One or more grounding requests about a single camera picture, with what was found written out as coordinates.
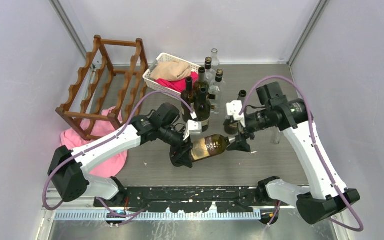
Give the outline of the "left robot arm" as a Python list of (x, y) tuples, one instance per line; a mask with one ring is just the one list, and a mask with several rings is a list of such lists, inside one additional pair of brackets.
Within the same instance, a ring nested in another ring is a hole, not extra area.
[(190, 131), (199, 131), (201, 125), (189, 120), (183, 130), (177, 130), (174, 122), (179, 117), (178, 108), (164, 103), (149, 115), (134, 116), (123, 127), (84, 146), (68, 149), (62, 145), (51, 160), (47, 172), (49, 181), (64, 203), (89, 196), (107, 200), (115, 207), (121, 206), (126, 193), (120, 181), (113, 176), (92, 175), (91, 171), (121, 152), (155, 140), (170, 145), (172, 150), (188, 146)]

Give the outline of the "black-neck green wine bottle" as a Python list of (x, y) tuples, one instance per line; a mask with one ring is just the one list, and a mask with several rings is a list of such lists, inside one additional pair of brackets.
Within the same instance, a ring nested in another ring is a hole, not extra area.
[(207, 99), (208, 89), (201, 87), (196, 95), (194, 102), (194, 110), (197, 115), (197, 119), (201, 122), (202, 132), (205, 132), (209, 128), (210, 115), (211, 115), (211, 103)]

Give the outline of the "silver-neck dark wine bottle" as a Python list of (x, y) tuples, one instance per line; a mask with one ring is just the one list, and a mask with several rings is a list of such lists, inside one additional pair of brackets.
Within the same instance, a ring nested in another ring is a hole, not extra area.
[(235, 137), (227, 137), (221, 134), (213, 134), (200, 138), (192, 143), (190, 159), (192, 162), (198, 162), (221, 155), (228, 149), (228, 146), (235, 141)]

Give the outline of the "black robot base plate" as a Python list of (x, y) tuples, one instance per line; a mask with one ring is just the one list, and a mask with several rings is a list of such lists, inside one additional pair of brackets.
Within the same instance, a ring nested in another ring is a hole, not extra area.
[(262, 201), (255, 186), (164, 186), (126, 187), (117, 203), (105, 201), (112, 210), (133, 212), (206, 213), (215, 204), (217, 213), (248, 213), (257, 207), (272, 207), (275, 201)]

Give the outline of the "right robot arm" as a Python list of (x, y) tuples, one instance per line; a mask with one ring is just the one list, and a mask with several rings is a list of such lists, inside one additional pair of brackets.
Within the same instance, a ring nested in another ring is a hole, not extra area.
[(263, 205), (280, 201), (296, 208), (301, 218), (314, 225), (342, 211), (360, 200), (357, 189), (348, 188), (335, 171), (321, 143), (317, 143), (316, 124), (311, 119), (303, 99), (288, 100), (278, 82), (256, 89), (262, 109), (245, 113), (245, 101), (226, 104), (226, 114), (239, 124), (236, 142), (228, 150), (249, 152), (247, 139), (269, 128), (277, 128), (291, 144), (307, 177), (309, 186), (303, 187), (272, 176), (257, 184), (256, 195)]

